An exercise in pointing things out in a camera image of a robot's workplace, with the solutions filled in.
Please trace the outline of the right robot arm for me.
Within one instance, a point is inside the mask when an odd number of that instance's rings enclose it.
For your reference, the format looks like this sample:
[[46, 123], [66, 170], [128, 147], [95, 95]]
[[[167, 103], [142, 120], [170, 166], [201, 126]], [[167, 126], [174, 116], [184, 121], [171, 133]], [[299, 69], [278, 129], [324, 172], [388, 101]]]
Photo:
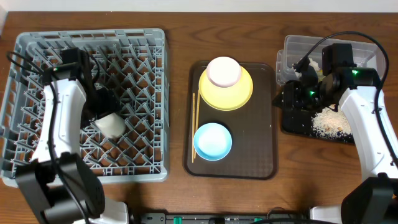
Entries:
[[273, 104], [285, 112], [339, 106], [351, 128], [363, 179], [341, 205], [311, 208], [310, 219], [397, 223], [397, 137], [384, 106], [377, 71], [358, 67], [349, 43], [323, 48], [322, 80], [308, 58], [295, 69], [302, 74], [300, 79], [288, 81]]

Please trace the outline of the light blue bowl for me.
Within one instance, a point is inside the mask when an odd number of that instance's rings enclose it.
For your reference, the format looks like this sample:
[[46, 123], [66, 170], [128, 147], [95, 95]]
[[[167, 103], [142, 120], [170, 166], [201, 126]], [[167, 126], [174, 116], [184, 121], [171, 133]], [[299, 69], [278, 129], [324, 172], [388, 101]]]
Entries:
[[198, 156], [206, 161], [225, 158], [233, 145], [230, 131], [219, 123], [206, 123], [194, 134], [193, 146]]

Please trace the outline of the wooden chopstick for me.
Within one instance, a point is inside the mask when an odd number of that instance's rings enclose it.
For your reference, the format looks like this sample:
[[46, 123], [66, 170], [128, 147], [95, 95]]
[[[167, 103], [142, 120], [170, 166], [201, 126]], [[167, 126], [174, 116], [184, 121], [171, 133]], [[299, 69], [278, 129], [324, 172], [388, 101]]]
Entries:
[[[200, 94], [200, 91], [198, 90], [198, 92], [197, 92], [197, 108], [196, 108], [196, 114], [195, 114], [196, 115], [196, 117], [195, 117], [195, 132], [194, 132], [194, 134], [196, 133], [196, 131], [198, 129], [198, 120], [199, 120], [199, 111], [200, 111], [200, 98], [201, 98], [201, 94]], [[196, 159], [196, 156], [197, 156], [197, 152], [196, 152], [196, 149], [194, 147], [193, 160]]]
[[192, 164], [194, 163], [195, 160], [194, 134], [195, 134], [195, 93], [192, 93]]

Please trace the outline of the black waste tray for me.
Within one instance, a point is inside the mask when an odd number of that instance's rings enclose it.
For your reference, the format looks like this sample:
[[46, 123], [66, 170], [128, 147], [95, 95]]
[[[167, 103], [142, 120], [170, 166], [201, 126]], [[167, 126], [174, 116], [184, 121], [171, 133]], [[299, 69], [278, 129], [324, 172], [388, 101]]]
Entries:
[[[278, 95], [278, 97], [280, 98], [280, 103], [278, 104], [278, 107], [281, 108], [281, 93]], [[318, 137], [312, 130], [312, 118], [315, 116], [316, 113], [317, 112], [300, 110], [282, 110], [282, 130], [286, 133], [306, 136], [310, 138], [354, 144], [353, 135], [348, 138], [342, 138], [337, 140]]]

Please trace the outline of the white tissue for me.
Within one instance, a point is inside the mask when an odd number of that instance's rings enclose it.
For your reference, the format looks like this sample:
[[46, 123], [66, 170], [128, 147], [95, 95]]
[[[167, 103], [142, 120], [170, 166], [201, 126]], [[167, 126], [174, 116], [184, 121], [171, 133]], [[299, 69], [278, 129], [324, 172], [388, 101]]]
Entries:
[[318, 63], [314, 61], [312, 58], [307, 57], [301, 64], [300, 72], [308, 71], [308, 69], [312, 67], [317, 75], [322, 73], [321, 68]]

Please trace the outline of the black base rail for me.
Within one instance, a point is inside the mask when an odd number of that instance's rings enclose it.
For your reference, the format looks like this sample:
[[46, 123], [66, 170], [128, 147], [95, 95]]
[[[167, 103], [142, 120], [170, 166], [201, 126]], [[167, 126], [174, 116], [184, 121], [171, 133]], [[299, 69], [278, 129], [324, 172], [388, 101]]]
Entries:
[[132, 224], [250, 224], [250, 223], [337, 223], [310, 219], [306, 215], [283, 210], [271, 210], [266, 214], [183, 214], [142, 213], [131, 215]]

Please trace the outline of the food scraps pile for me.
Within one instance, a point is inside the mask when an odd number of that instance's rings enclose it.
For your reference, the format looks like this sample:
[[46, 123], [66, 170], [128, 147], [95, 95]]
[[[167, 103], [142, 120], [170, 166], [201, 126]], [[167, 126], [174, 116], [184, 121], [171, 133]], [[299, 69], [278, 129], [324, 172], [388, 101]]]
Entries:
[[337, 140], [352, 136], [349, 122], [340, 107], [337, 112], [324, 108], [320, 113], [316, 113], [312, 118], [312, 130], [324, 139]]

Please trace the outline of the dark brown serving tray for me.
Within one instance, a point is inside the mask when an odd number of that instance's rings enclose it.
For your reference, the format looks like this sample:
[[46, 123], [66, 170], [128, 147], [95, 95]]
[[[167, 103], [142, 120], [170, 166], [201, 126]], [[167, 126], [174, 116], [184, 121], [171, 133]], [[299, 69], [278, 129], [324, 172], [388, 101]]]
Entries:
[[[188, 138], [184, 152], [184, 168], [194, 176], [267, 180], [278, 170], [278, 112], [272, 105], [275, 96], [275, 71], [263, 63], [243, 63], [254, 84], [249, 101], [239, 109], [220, 111], [197, 98], [200, 75], [207, 61], [195, 63], [190, 70], [188, 92]], [[219, 123], [232, 135], [232, 148], [218, 161], [192, 157], [192, 119], [198, 125]]]

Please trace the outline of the clear plastic waste bin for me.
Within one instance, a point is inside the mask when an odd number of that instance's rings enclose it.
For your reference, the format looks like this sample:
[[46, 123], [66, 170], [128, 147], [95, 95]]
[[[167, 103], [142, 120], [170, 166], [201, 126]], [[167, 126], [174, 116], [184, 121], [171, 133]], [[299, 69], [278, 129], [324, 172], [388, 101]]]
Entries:
[[[299, 80], [301, 74], [295, 72], [293, 64], [297, 63], [319, 41], [319, 37], [302, 35], [288, 35], [284, 41], [284, 48], [277, 53], [276, 82], [285, 85], [287, 81]], [[354, 63], [358, 67], [374, 68], [380, 76], [385, 71], [385, 61], [381, 50], [376, 44], [356, 42], [352, 40], [328, 39], [322, 42], [310, 55], [311, 65], [317, 71], [318, 79], [323, 79], [322, 74], [322, 49], [328, 45], [351, 44], [353, 48]]]

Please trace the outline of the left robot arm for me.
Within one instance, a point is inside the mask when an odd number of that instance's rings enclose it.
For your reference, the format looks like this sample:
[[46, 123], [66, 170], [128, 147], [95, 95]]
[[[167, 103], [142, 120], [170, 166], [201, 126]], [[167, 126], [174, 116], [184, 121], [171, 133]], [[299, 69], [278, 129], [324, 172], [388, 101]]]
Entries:
[[30, 164], [16, 169], [16, 182], [39, 223], [128, 223], [127, 205], [107, 198], [97, 176], [80, 156], [80, 130], [94, 124], [107, 138], [126, 126], [112, 90], [96, 88], [93, 56], [72, 48], [62, 64], [32, 71], [42, 76], [45, 113]]

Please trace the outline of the yellow round plate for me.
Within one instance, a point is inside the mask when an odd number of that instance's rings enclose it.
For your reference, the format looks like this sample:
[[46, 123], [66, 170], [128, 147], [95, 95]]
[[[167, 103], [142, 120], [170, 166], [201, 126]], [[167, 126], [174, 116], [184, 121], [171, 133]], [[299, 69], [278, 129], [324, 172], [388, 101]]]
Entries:
[[253, 93], [253, 82], [249, 72], [241, 67], [242, 75], [239, 81], [230, 87], [218, 87], [207, 77], [206, 70], [199, 79], [199, 92], [205, 103], [221, 111], [236, 110], [245, 105]]

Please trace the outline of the white plastic cup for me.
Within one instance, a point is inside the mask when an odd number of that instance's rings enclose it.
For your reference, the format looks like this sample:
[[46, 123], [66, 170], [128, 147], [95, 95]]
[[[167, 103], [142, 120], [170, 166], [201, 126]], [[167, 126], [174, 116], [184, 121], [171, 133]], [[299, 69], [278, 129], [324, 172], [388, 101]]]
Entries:
[[124, 120], [116, 113], [111, 113], [101, 119], [97, 119], [95, 126], [105, 137], [111, 139], [121, 137], [126, 130]]

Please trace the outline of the grey plastic dishwasher rack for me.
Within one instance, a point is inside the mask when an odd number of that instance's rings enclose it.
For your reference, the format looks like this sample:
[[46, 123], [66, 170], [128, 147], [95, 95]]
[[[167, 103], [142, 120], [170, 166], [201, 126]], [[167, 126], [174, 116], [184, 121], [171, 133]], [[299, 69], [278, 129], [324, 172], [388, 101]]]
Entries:
[[1, 105], [1, 180], [16, 186], [16, 169], [27, 165], [39, 143], [45, 113], [41, 77], [62, 62], [63, 50], [90, 54], [96, 87], [120, 102], [125, 132], [107, 138], [94, 124], [80, 131], [81, 157], [103, 184], [161, 182], [169, 174], [169, 51], [162, 29], [25, 32], [10, 67]]

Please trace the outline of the white pink bowl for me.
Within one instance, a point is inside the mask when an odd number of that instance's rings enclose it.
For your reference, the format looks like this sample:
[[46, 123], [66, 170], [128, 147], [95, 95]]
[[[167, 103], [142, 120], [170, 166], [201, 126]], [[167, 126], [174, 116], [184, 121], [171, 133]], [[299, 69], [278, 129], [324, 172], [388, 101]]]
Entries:
[[208, 64], [206, 75], [212, 84], [228, 88], [240, 80], [242, 69], [240, 64], [231, 57], [217, 57]]

